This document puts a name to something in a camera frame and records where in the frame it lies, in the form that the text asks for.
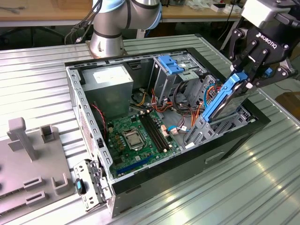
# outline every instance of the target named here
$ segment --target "blue latch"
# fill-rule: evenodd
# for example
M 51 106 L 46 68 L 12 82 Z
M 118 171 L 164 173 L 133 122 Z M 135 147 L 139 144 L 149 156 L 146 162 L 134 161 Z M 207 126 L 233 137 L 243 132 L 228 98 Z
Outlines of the blue latch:
M 272 75 L 272 72 L 273 72 L 273 70 L 269 67 L 269 68 L 264 72 L 264 74 L 265 74 L 267 77 L 269 77 L 269 76 Z
M 176 61 L 173 60 L 169 55 L 159 56 L 158 60 L 168 70 L 169 74 L 179 74 L 184 72 L 184 69 L 180 68 Z
M 81 189 L 81 183 L 80 183 L 80 181 L 77 181 L 77 189 Z

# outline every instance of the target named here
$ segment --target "side panel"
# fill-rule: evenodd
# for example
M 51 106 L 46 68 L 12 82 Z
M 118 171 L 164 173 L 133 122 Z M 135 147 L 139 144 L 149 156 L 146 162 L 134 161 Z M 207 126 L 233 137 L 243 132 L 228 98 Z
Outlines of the side panel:
M 163 191 L 201 173 L 204 169 L 218 163 L 231 149 L 237 149 L 240 146 L 237 146 L 237 143 L 247 136 L 248 135 L 244 135 L 231 142 L 225 143 L 199 157 L 166 171 L 153 179 L 116 195 L 114 208 L 111 208 L 111 215 L 114 217 L 123 213 L 126 210 L 155 197 Z

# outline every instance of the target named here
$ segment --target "red cable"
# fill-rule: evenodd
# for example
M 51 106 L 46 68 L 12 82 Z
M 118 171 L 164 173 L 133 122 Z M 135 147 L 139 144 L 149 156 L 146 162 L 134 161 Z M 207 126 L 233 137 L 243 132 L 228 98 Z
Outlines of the red cable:
M 104 116 L 102 114 L 102 112 L 95 106 L 92 104 L 92 106 L 99 112 L 99 114 L 101 115 L 102 121 L 103 121 L 103 127 L 104 127 L 104 139 L 106 139 L 106 128 L 105 128 L 105 120 L 104 120 Z

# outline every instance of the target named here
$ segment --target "white label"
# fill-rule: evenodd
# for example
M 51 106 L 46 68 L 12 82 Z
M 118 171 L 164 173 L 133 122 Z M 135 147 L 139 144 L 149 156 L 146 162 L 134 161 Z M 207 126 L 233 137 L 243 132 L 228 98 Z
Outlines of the white label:
M 187 127 L 186 127 L 186 126 L 182 126 L 182 127 L 181 127 L 181 130 L 186 131 L 186 130 L 187 130 Z
M 261 38 L 262 40 L 264 40 L 265 42 L 267 42 L 269 45 L 271 45 L 274 49 L 277 48 L 277 44 L 275 44 L 272 40 L 268 39 L 267 37 L 265 37 L 263 34 L 261 34 L 260 32 L 256 35 L 257 38 Z
M 125 74 L 125 71 L 123 70 L 123 68 L 121 66 L 120 67 L 110 67 L 109 69 L 95 72 L 93 75 L 94 75 L 94 78 L 97 83 L 105 83 L 105 82 L 109 82 L 113 79 L 119 80 L 124 77 L 128 77 Z
M 188 148 L 190 148 L 190 147 L 193 147 L 195 144 L 194 144 L 194 142 L 191 142 L 190 144 L 188 144 L 187 146 L 186 146 L 186 149 L 188 149 Z

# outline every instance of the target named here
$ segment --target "aluminum table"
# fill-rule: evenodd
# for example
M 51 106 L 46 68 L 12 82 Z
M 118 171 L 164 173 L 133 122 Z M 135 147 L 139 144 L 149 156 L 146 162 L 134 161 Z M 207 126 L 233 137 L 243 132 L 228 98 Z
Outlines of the aluminum table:
M 129 54 L 194 47 L 225 76 L 230 73 L 230 62 L 195 35 L 124 45 Z M 89 155 L 71 107 L 64 62 L 88 59 L 85 44 L 0 52 L 0 137 L 6 138 L 6 122 L 13 117 L 23 116 L 29 130 L 52 123 L 59 128 L 73 181 L 72 167 Z M 263 131 L 230 158 L 120 216 L 111 219 L 106 206 L 86 214 L 74 193 L 9 224 L 298 225 L 299 122 L 262 90 L 250 100 L 271 119 Z

